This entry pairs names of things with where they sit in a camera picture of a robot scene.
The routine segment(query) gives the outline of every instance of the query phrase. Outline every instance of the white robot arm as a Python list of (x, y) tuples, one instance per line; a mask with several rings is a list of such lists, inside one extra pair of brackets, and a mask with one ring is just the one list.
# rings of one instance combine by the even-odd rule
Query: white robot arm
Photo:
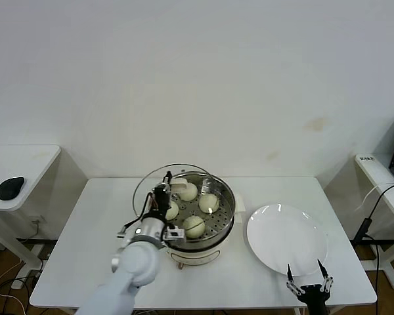
[[(144, 210), (149, 202), (149, 211)], [(166, 212), (171, 207), (171, 173), (148, 194), (140, 217), (123, 227), (118, 237), (125, 237), (125, 230), (138, 220), (142, 220), (135, 236), (126, 240), (112, 263), (112, 271), (104, 284), (89, 297), (76, 312), (78, 315), (126, 315), (134, 308), (135, 296), (140, 287), (155, 280), (159, 271), (159, 249), (166, 240), (184, 240), (185, 231), (169, 227)]]
[(158, 248), (147, 241), (132, 243), (122, 251), (108, 283), (100, 286), (76, 314), (131, 314), (137, 292), (155, 280), (158, 269)]

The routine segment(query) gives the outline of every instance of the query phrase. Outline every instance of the white wall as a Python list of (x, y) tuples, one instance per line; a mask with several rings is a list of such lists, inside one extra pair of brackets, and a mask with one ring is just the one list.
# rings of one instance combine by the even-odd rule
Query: white wall
[(314, 175), (352, 235), (353, 156), (394, 143), (394, 1), (0, 1), (2, 143), (89, 178)]

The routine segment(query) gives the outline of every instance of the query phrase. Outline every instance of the white plate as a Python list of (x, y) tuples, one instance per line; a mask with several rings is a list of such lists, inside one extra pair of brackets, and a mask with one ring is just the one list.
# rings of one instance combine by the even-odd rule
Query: white plate
[(322, 228), (306, 212), (290, 205), (266, 205), (254, 212), (247, 225), (253, 252), (273, 270), (294, 276), (319, 270), (317, 259), (327, 257), (327, 239)]

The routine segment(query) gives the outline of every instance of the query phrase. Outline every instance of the wooden floor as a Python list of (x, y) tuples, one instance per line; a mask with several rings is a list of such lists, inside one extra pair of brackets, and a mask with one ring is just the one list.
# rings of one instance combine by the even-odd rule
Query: wooden floor
[[(46, 259), (47, 254), (51, 252), (52, 246), (51, 245), (46, 245), (43, 252), (41, 253), (40, 258)], [(361, 259), (372, 259), (374, 258), (372, 251), (369, 249), (367, 246), (360, 246), (357, 248), (357, 253)], [(4, 273), (6, 270), (8, 270), (11, 266), (15, 265), (19, 259), (15, 257), (12, 253), (9, 251), (3, 251), (0, 252), (0, 275)], [(0, 283), (4, 282), (7, 279), (14, 278), (17, 275), (18, 268), (13, 269), (11, 272), (8, 274), (4, 275), (0, 279)], [(370, 281), (374, 283), (375, 281), (375, 272), (369, 272), (368, 276), (370, 278)], [(29, 279), (27, 282), (28, 289), (30, 293), (32, 292), (32, 279)], [(8, 290), (10, 288), (10, 284), (4, 286), (1, 290), (0, 293), (7, 294)], [(383, 272), (380, 272), (380, 277), (379, 277), (379, 306), (380, 306), (380, 314), (381, 315), (394, 315), (394, 290), (391, 288), (390, 284), (387, 281), (387, 278), (383, 274)], [(12, 290), (11, 295), (14, 295), (18, 297), (22, 303), (26, 306), (26, 303), (28, 302), (28, 295), (26, 292), (26, 289), (19, 289), (19, 290)], [(0, 314), (2, 314), (3, 311), (3, 305), (5, 303), (5, 298), (0, 297)], [(44, 312), (44, 308), (36, 308), (33, 306), (29, 306), (28, 312), (26, 313), (27, 315), (40, 315), (42, 312)], [(292, 315), (293, 310), (227, 310), (227, 314), (229, 315)], [(6, 305), (6, 309), (4, 312), (6, 315), (11, 315), (11, 314), (16, 314), (16, 315), (23, 315), (22, 307), (20, 304), (17, 303), (14, 299), (9, 299)], [(44, 315), (64, 315), (61, 310), (46, 310), (44, 312)], [(174, 315), (174, 311), (158, 311), (156, 312), (149, 312), (149, 314), (159, 314), (159, 315)], [(213, 311), (211, 310), (178, 310), (175, 312), (175, 315), (213, 315)], [(221, 315), (225, 314), (224, 312), (220, 310), (216, 310), (215, 315)], [(375, 314), (375, 305), (368, 305), (368, 306), (350, 306), (346, 307), (343, 310), (340, 310), (338, 315), (373, 315)]]

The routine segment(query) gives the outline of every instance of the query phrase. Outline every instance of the pot handle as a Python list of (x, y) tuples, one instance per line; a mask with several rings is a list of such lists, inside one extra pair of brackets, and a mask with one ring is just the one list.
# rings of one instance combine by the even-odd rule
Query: pot handle
[(246, 212), (244, 200), (240, 194), (235, 194), (235, 222), (242, 223), (242, 215)]

